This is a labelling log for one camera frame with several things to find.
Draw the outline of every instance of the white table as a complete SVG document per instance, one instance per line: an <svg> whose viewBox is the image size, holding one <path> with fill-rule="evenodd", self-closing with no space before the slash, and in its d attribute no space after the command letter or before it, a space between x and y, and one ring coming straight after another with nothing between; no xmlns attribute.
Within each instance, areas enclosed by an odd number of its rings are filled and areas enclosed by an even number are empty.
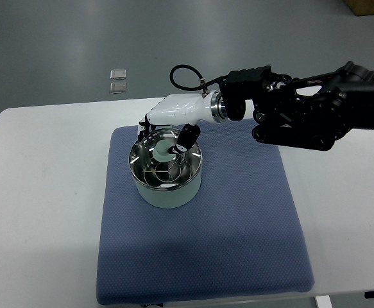
<svg viewBox="0 0 374 308"><path fill-rule="evenodd" d="M14 108L0 115L0 307L98 307L110 136L119 126L136 125L159 101ZM314 287L203 303L374 290L374 132L352 130L329 152L280 147L280 153Z"/></svg>

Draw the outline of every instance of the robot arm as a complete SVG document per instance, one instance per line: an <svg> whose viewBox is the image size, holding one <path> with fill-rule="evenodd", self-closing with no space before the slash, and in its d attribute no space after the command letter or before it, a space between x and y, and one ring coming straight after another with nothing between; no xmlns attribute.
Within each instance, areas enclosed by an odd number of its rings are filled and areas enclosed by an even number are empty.
<svg viewBox="0 0 374 308"><path fill-rule="evenodd" d="M193 70L201 85L183 87L173 79L179 68ZM353 127L374 129L374 71L348 62L335 72L305 79L272 73L270 66L232 71L205 83L202 75L188 65L177 65L170 73L171 83L182 90L203 90L202 94L176 94L163 99L140 121L139 140L154 126L185 124L171 153L188 151L197 140L200 120L223 123L240 121L245 100L253 101L252 130L258 142L329 150L336 140ZM218 83L220 91L207 87ZM297 89L320 85L313 96L302 96Z"/></svg>

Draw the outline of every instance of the metal pot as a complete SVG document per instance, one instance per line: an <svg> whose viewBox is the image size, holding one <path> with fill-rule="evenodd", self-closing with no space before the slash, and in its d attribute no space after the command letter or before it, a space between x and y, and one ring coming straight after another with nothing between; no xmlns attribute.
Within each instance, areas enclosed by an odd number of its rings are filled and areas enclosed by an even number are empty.
<svg viewBox="0 0 374 308"><path fill-rule="evenodd" d="M135 185L140 195L155 207L180 207L200 189L202 153L197 143L181 155L169 154L163 158L157 154L163 144L175 145L179 134L179 130L170 128L155 130L131 148L128 163Z"/></svg>

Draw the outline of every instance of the black joint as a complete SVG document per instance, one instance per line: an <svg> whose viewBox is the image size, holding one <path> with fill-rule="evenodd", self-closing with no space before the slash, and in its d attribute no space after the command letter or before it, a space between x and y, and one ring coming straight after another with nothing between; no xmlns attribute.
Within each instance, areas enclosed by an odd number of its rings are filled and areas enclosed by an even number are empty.
<svg viewBox="0 0 374 308"><path fill-rule="evenodd" d="M349 76L348 81L374 80L374 71L369 71L363 66L354 64L352 61L348 61L337 72L343 76Z"/></svg>
<svg viewBox="0 0 374 308"><path fill-rule="evenodd" d="M258 142L263 142L265 141L266 134L265 131L258 125L252 130L252 137Z"/></svg>
<svg viewBox="0 0 374 308"><path fill-rule="evenodd" d="M257 99L264 92L271 76L271 67L232 71L219 83L228 118L240 121L245 115L245 100Z"/></svg>

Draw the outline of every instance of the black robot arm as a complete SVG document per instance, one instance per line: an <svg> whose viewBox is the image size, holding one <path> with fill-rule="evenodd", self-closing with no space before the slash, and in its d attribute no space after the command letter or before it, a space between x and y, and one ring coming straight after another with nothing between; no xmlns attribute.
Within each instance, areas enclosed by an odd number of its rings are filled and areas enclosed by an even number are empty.
<svg viewBox="0 0 374 308"><path fill-rule="evenodd" d="M374 71L353 62L304 79L270 66L232 71L217 83L231 120L241 120L245 100L253 101L259 142L326 151L353 127L374 130ZM314 85L321 89L313 96L296 91Z"/></svg>

